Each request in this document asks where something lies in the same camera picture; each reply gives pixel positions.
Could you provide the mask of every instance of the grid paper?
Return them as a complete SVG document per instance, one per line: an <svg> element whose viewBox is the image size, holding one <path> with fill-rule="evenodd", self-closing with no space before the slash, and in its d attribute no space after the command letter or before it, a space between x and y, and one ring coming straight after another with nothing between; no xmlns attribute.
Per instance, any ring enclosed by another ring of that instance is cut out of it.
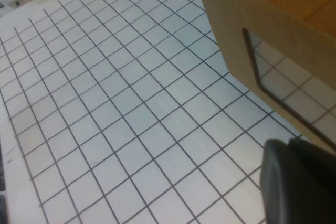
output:
<svg viewBox="0 0 336 224"><path fill-rule="evenodd" d="M264 41L260 41L254 53L260 83L307 127L334 146L336 91Z"/></svg>
<svg viewBox="0 0 336 224"><path fill-rule="evenodd" d="M0 90L46 223L264 221L263 143L299 133L229 74L201 0L44 13L1 39Z"/></svg>

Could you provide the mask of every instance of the white grid surface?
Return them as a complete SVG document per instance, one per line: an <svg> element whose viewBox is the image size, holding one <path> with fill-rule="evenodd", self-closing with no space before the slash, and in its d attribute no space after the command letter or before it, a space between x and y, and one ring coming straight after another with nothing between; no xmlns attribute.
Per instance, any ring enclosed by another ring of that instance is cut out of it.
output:
<svg viewBox="0 0 336 224"><path fill-rule="evenodd" d="M267 138L201 0L60 0L1 37L0 86L46 223L263 223Z"/></svg>
<svg viewBox="0 0 336 224"><path fill-rule="evenodd" d="M336 91L255 35L261 84L306 124L336 143Z"/></svg>

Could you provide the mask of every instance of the floor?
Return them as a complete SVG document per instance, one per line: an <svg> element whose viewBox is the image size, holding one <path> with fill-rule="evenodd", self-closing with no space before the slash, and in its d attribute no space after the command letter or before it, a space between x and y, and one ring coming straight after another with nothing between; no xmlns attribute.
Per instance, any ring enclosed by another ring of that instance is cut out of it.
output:
<svg viewBox="0 0 336 224"><path fill-rule="evenodd" d="M28 21L1 37L0 90L45 223L264 223L263 144L300 133L228 72L201 0Z"/></svg>

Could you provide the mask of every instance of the black plastic part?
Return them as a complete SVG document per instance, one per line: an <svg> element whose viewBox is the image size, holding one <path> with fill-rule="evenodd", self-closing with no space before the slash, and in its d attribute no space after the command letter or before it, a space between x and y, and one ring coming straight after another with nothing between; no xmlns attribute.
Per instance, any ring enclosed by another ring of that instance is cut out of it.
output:
<svg viewBox="0 0 336 224"><path fill-rule="evenodd" d="M336 223L336 157L303 140L268 140L260 187L267 224Z"/></svg>
<svg viewBox="0 0 336 224"><path fill-rule="evenodd" d="M6 199L4 195L0 195L0 224L7 224Z"/></svg>

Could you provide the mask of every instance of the black grid line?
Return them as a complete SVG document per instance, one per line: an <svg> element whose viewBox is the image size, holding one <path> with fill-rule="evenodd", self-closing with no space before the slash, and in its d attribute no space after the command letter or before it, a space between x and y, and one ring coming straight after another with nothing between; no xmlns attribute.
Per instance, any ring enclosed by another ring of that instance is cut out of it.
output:
<svg viewBox="0 0 336 224"><path fill-rule="evenodd" d="M93 41L89 36L88 36L88 38L89 38L89 39L91 40L91 42L95 45L94 41ZM97 47L97 49L98 49L98 50L101 52L101 54L104 56L104 53L103 53L98 47ZM96 81L96 83L98 83L98 81L96 80L95 76L94 76L89 70L87 70L87 71L91 74L91 76L94 78L94 80ZM102 91L105 93L105 95L106 95L107 97L109 97L108 94L106 93L106 91L104 91L104 89L102 88L102 86L101 86L99 83L98 83L98 85L100 86L100 88L102 89ZM120 158L118 157L117 153L114 151L114 148L111 146L111 144L110 144L110 142L108 141L107 137L106 137L105 134L102 132L100 125L97 123L97 121L95 120L95 118L93 117L93 115L91 114L91 112L89 111L89 109L87 108L87 106L85 105L85 103L83 102L83 100L81 99L81 97L79 96L79 94L77 93L76 90L75 90L75 92L76 92L78 98L79 98L79 99L81 100L81 102L83 103L83 105L84 105L84 107L86 108L86 110L89 112L91 119L94 121L94 123L96 124L97 128L98 128L99 131L101 132L101 134L102 134L102 136L104 137L106 143L110 146L111 150L114 152L116 158L117 158L118 161L120 162L122 168L124 169L125 173L127 174L127 176L128 176L128 178L129 178L129 180L131 181L132 185L134 186L134 188L136 189L136 191L137 191L138 194L140 195L140 197L141 197L143 203L147 206L147 209L148 209L148 211L151 213L153 219L155 220L156 223L158 223L158 221L156 220L154 214L152 213L151 209L148 207L146 201L144 200L143 196L141 195L139 189L137 188L136 184L134 183L134 181L133 181L132 178L130 177L129 172L126 170L125 166L122 164L122 162L121 162ZM122 113L121 113L120 110L117 108L117 106L115 105L115 103L114 103L112 100L110 100L110 102L113 104L113 106L116 108L116 110L118 111L118 113L119 113L119 114L121 115L121 117L123 118ZM83 153L82 151L81 151L81 153L82 153L84 159L86 160L86 162L87 162L87 164L88 164L88 166L89 166L89 163L88 163L86 157L84 156L84 153ZM116 221L119 223L119 220L117 219L117 216L116 216L115 212L113 211L113 209L112 209L112 207L111 207L109 201L107 200L106 195L104 194L104 192L103 192L103 190L102 190L102 188L101 188L101 186L100 186L100 184L99 184L99 182L98 182L98 180L97 180L95 174L93 173L93 171L92 171L92 175L94 176L94 178L95 178L95 180L96 180L96 182L97 182L97 184L98 184L98 186L99 186L101 192L103 193L104 198L105 198L105 200L106 200L106 202L107 202L107 204L108 204L110 210L112 211L113 216L115 217Z"/></svg>
<svg viewBox="0 0 336 224"><path fill-rule="evenodd" d="M261 222L259 222L258 224L263 224L265 223L265 219L263 219Z"/></svg>
<svg viewBox="0 0 336 224"><path fill-rule="evenodd" d="M174 110L172 110L169 114L167 114L166 116L164 116L163 118L161 118L161 121L162 120L164 120L165 118L167 118L169 115L171 115L173 112L175 112L176 110L178 110L181 106L183 106L184 104L186 104L186 103L188 103L190 100L192 100L193 98L195 98L197 95L199 95L200 94L200 92L199 93L197 93L197 94L195 94L194 96L192 96L191 98L189 98L187 101L185 101L183 104L181 104L181 105L179 105L177 108L175 108ZM223 109L225 109L225 108L227 108L227 107L229 107L231 104L233 104L234 102L236 102L239 98L241 98L241 97L243 97L243 96L239 96L237 99L235 99L234 101L232 101L231 103L229 103L228 105L226 105ZM132 111L133 110L135 110L136 108L138 108L139 106L141 106L142 104L139 104L138 106L136 106L134 109L132 109ZM202 123L202 125L204 125L205 123L207 123L208 121L210 121L213 117L215 117L216 115L218 115L219 113L220 113L221 111L218 111L216 114L214 114L213 116L211 116L209 119L207 119L206 121L204 121L203 123ZM106 130L107 128L109 128L111 125L113 125L113 124L115 124L115 123L117 123L119 120L122 120L122 118L120 118L120 119L118 119L118 120L116 120L115 122L113 122L113 123L111 123L110 125L108 125L108 126L106 126L105 128L103 128L101 131L104 131L104 130ZM143 135L145 132L147 132L148 130L150 130L152 127L154 127L155 125L157 125L159 123L159 121L157 121L155 124L153 124L150 128L148 128L148 129L146 129L145 131L143 131L143 132L141 132L140 134L138 134L138 137L141 137L141 135ZM188 137L191 133L193 133L194 131L196 131L197 129L199 129L199 127L196 127L195 129L193 129L192 131L190 131L188 134L186 134L184 137L182 137L181 139L179 139L177 142L180 142L180 141L182 141L183 139L185 139L186 137ZM97 136L97 135L99 135L100 134L100 132L99 133L97 133L97 134L95 134L94 136L92 136L91 138L89 138L88 140L86 140L85 142L83 142L82 144L80 144L80 146L82 146L82 145L84 145L85 143L87 143L88 141L90 141L91 139L93 139L95 136ZM125 146L127 146L129 143L131 143L133 140L135 140L135 139L137 139L137 137L134 137L134 138L132 138L131 140L129 140L127 143L125 143L124 145L122 145L120 148L118 148L118 149L116 149L115 150L115 152L118 152L119 150L121 150L121 149L123 149ZM167 152L168 150L170 150L173 146L175 146L176 145L176 143L174 143L173 145L171 145L170 147L168 147L166 150L164 150L162 153L160 153L158 156L156 156L155 158L158 158L159 156L161 156L161 155L163 155L165 152ZM65 158L66 156L68 156L70 153L72 153L72 152L74 152L76 149L74 149L74 150L72 150L71 152L69 152L68 154L66 154L64 157L62 157L62 158L60 158L59 160L61 160L61 159L63 159L63 158ZM141 167L138 171L136 171L136 172L134 172L133 174L131 174L131 176L133 176L134 174L136 174L136 173L138 173L142 168L144 168L145 166L143 166L143 167ZM41 174L41 173L43 173L43 172L45 172L48 168L50 168L51 166L49 166L49 167L47 167L45 170L43 170L42 172L40 172L39 174Z"/></svg>
<svg viewBox="0 0 336 224"><path fill-rule="evenodd" d="M286 56L284 56L280 61L278 61L276 64L272 65L267 59L265 59L260 53L258 53L255 49L254 49L254 54L259 55L260 57L262 57L268 64L271 65L271 68L264 73L262 76L260 76L260 80L262 82L263 78L266 77L266 75L268 73L270 73L272 70L276 71L277 73L279 73L281 76L283 76L286 80L288 80L290 83L292 83L296 89L294 89L293 91L291 91L288 95L286 95L284 98L282 98L281 100L284 102L287 98L289 98L292 94L294 94L296 91L300 90L302 91L305 95L307 95L309 98L311 98L314 102L316 102L318 105L320 105L321 107L323 107L326 111L319 116L317 119L315 119L313 122L311 122L310 124L313 125L314 123L316 123L318 120L320 120L322 117L324 117L325 115L329 114L334 108L336 108L336 104L334 106L332 106L331 108L327 109L325 108L324 105L322 105L318 100L316 100L315 98L313 98L310 94L308 94L305 90L302 89L302 86L304 86L306 83L308 83L311 79L314 78L313 75L311 75L307 80L305 80L303 83L301 83L300 85L296 85L291 79L289 79L287 76L285 76L281 71L279 71L276 67L283 61L286 59Z"/></svg>
<svg viewBox="0 0 336 224"><path fill-rule="evenodd" d="M271 65L270 62L268 62L267 59L265 59L261 54L258 53L258 55L260 55L267 63L269 63ZM272 70L276 71L277 73L279 73L281 76L283 76L286 80L288 80L290 83L292 83L296 89L291 91L288 95L286 95L284 98L282 98L281 100L284 101L285 99L289 98L293 93L295 93L298 90L301 90L303 93L305 93L307 96L309 96L309 98L311 98L313 101L315 101L318 105L320 105L321 107L323 107L324 109L327 110L327 113L330 112L333 108L335 108L336 103L333 107L331 107L330 109L325 108L324 105L322 105L318 100L316 100L315 98L313 98L310 94L306 93L306 91L304 89L302 89L302 86L305 85L307 82L309 82L311 79L314 78L313 75L311 75L307 80L305 80L303 83L301 83L300 85L296 85L291 79L289 79L287 76L285 76L281 71L279 71L276 67L284 60L286 59L286 56L284 56L278 63L276 63L275 65L271 65L272 67L266 72L264 73L262 76L260 76L260 79L262 81L263 78L265 78L267 76L268 73L270 73Z"/></svg>
<svg viewBox="0 0 336 224"><path fill-rule="evenodd" d="M162 29L164 29L167 33L169 33L171 36L173 36L176 40L178 40L180 43L182 43L176 36L174 36L174 33L176 33L176 32L174 32L173 34L172 33L170 33L167 29L165 29L162 25L160 25L156 20L154 20L151 16L149 16L154 22L156 22L156 24L157 25L159 25ZM153 46L156 50L158 50L154 45L152 45L152 43L149 41L149 40L147 40L143 35L140 35L143 39L145 39L151 46ZM189 47L186 47L194 56L196 56L198 59L200 59L200 60L202 60L201 59L201 57L199 57L195 52L193 52L192 50L190 50L189 49ZM174 64L174 63L172 63L171 61L170 61L170 59L167 59L181 74L183 74L183 72L178 68L178 67L176 67L176 65ZM215 71L215 69L214 68L212 68L207 62L204 62L204 64L206 64L208 67L210 67L212 70L214 70ZM157 81L157 79L151 74L151 73L149 73L150 75L151 75L151 77L154 79L154 80L156 80ZM190 81L193 85L195 85L201 92L202 92L202 94L203 95L205 95L208 99L210 99L212 102L214 102L206 93L204 93L188 76L185 76L185 78L188 80L188 81ZM172 95L170 95L172 98L173 98L173 100L175 101L175 102L177 102L178 103L178 101L176 100L176 98L174 98ZM193 117L190 115L190 113L189 112L187 112L187 110L186 109L184 109L184 112L186 112L192 119L193 119ZM244 130L244 128L241 126L241 125L239 125L229 114L227 114L225 111L223 111L225 114L226 114L226 116L228 116L232 121L234 121L242 130ZM250 136L258 145L260 145L260 147L262 147L262 148L264 148L253 136L251 136L248 132L246 133L248 136Z"/></svg>
<svg viewBox="0 0 336 224"><path fill-rule="evenodd" d="M69 2L66 2L66 3L63 3L63 4L64 4L64 5L68 5L68 4L72 3L73 1L75 1L75 0L70 0ZM58 10L61 10L61 9L62 9L62 7L59 7L59 8L57 8L56 10L52 11L52 12L49 13L49 14L51 15L51 14L53 14L53 13L55 13L55 12L57 12ZM43 18L41 18L41 19L39 19L39 20L36 20L36 21L33 22L33 23L34 23L34 24L37 24L38 22L40 22L40 21L42 21L42 20L44 20L44 19L47 19L47 18L48 18L48 17L45 16L45 17L43 17ZM28 29L30 29L30 28L32 28L32 27L33 27L32 25L26 27L25 29L21 30L21 31L19 32L19 34L25 32L26 30L28 30ZM13 38L16 37L16 36L17 36L17 35L14 35L14 36L12 36L12 37L9 38L9 39L3 40L3 43L6 43L7 41L13 39Z"/></svg>
<svg viewBox="0 0 336 224"><path fill-rule="evenodd" d="M179 18L181 18L181 19L183 19L185 22L187 22L188 24L189 24L189 22L188 21L186 21L183 17L181 17L180 15L178 15L176 12L174 12L172 9L170 9L167 5L165 5L164 3L162 3L166 8L168 8L170 11L172 11L173 12L173 14L176 14ZM157 25L159 25L162 29L164 29L167 33L169 33L169 34L171 34L169 31L167 31L164 27L162 27L162 25L160 25L160 24L158 24L157 23ZM204 34L202 31L200 31L197 27L195 27L195 26L193 26L196 30L198 30L201 34ZM191 51L188 47L187 47L187 49L193 54L193 55L195 55L196 57L198 57L199 58L199 56L198 55L196 55L193 51ZM217 72L217 70L215 70L215 69L213 69L209 64L207 64L208 65L208 67L210 67L212 70L214 70L217 74L219 74L218 72ZM236 86L234 86L232 83L230 83L236 90L238 90L238 92L240 92L240 93L242 93ZM245 98L246 99L248 99L250 102L252 102L254 105L256 105L257 107L259 107L262 111L264 111L265 113L267 113L261 106L259 106L255 101L253 101L250 97L248 97L248 96L245 96ZM286 130L288 130L291 134L293 134L289 129L287 129L283 124L281 124L278 120L276 120L275 118L273 118L276 122L278 122L281 126L283 126Z"/></svg>
<svg viewBox="0 0 336 224"><path fill-rule="evenodd" d="M151 42L150 41L148 41L144 36L142 36L149 44L151 44ZM138 61L138 59L136 58L136 60L137 60L137 62L142 66L142 67L144 67L143 65L142 65L142 63L140 63L140 61ZM151 75L151 77L154 79L154 80L156 80L156 78L151 74L151 73L149 73L150 75ZM175 102L177 102L178 103L178 101L175 99L175 97L173 97L172 95L170 95L171 96L171 98L175 101ZM147 109L154 115L154 117L156 117L156 119L159 121L159 118L153 113L153 111L144 103L144 105L147 107ZM195 123L197 124L197 125L199 125L199 123L187 112L187 110L186 109L184 109L183 107L182 107L182 109L184 110L184 112L186 112L194 121L195 121ZM164 127L164 129L165 130L167 130L167 128L165 127L165 125L161 122L161 121L159 121L160 123L161 123L161 125ZM170 134L170 136L177 142L177 140L176 140L176 138L168 131L168 133ZM218 145L218 143L206 132L206 134ZM184 153L188 156L188 158L190 159L190 160L192 160L191 159L191 157L188 155L188 153L181 147L181 145L180 144L178 144L179 146L180 146L180 148L184 151ZM202 173L202 175L208 180L208 182L213 186L213 188L219 193L219 191L218 191L218 189L213 185L213 183L210 181L210 179L208 179L206 176L205 176L205 174L201 171L201 169L198 169L201 173ZM241 219L241 217L236 213L236 211L232 208L232 211L237 215L237 217L241 220L241 221L243 221L242 219Z"/></svg>
<svg viewBox="0 0 336 224"><path fill-rule="evenodd" d="M7 114L9 115L9 110L8 110L7 104L6 104L6 103L4 103L4 104L5 104L5 108L6 108ZM17 134L16 134L16 130L15 130L15 128L14 128L13 120L12 120L12 118L11 118L10 116L9 116L9 121L11 122L10 124L12 125L14 134L15 134L15 136L16 136L16 138L17 138ZM23 153L23 149L22 149L21 143L20 143L19 141L17 141L17 143L18 143L18 146L19 146L19 148L20 148L21 153ZM24 157L24 162L25 162L25 164L26 164L26 167L27 167L27 171L28 171L29 177L32 178L31 171L30 171L30 168L29 168L29 166L28 166L27 159L26 159L25 157ZM33 182L33 187L34 187L34 190L35 190L35 193L36 193L38 202L41 204L41 197L40 197L40 195L39 195L39 193L38 193L38 190L37 190L37 187L36 187L35 182ZM46 212L45 212L45 210L44 210L44 207L42 207L41 209L42 209L42 213L43 213L43 216L44 216L45 219L46 219L47 224L49 224L48 219L47 219Z"/></svg>
<svg viewBox="0 0 336 224"><path fill-rule="evenodd" d="M38 69L36 69L36 71L38 72L40 78L41 78L42 81L44 82L44 80L43 80L42 76L40 75ZM45 84L45 82L44 82L44 85L45 85L46 89L48 90L48 93L50 94L50 91L49 91L47 85ZM44 132L43 132L41 126L40 126L40 123L39 123L38 120L37 120L36 114L35 114L35 112L34 112L32 106L30 105L30 102L28 101L28 97L27 97L26 93L24 93L24 95L25 95L25 98L26 98L26 100L27 100L27 102L28 102L28 104L29 104L29 107L30 107L31 111L32 111L32 114L34 115L34 118L35 118L35 120L36 120L36 122L37 122L37 125L38 125L38 127L39 127L39 129L40 129L40 131L41 131L41 134L42 134L42 136L43 136L43 138L44 138L44 142L45 142L46 146L48 147L48 149L49 149L49 151L50 151L50 153L51 153L51 156L52 156L52 158L53 158L54 164L55 164L55 166L56 166L58 172L60 173L60 177L61 177L61 179L62 179L62 182L63 182L64 185L65 185L65 188L66 188L66 190L67 190L67 193L68 193L68 195L69 195L69 198L70 198L70 200L71 200L71 202L72 202L72 204L73 204L73 206L74 206L75 212L78 213L78 210L77 210L77 207L76 207L76 205L75 205L74 199L72 198L72 196L71 196L71 194L70 194L70 191L69 191L69 189L68 189L68 187L67 187L67 184L66 184L66 182L65 182L65 179L64 179L64 177L63 177L63 175L62 175L62 173L61 173L61 170L60 170L60 168L59 168L59 166L58 166L58 164L57 164L57 162L56 162L55 156L54 156L54 154L52 153L52 150L51 150L51 148L50 148L50 145L49 145L48 142L47 142L46 136L45 136L45 134L44 134Z"/></svg>

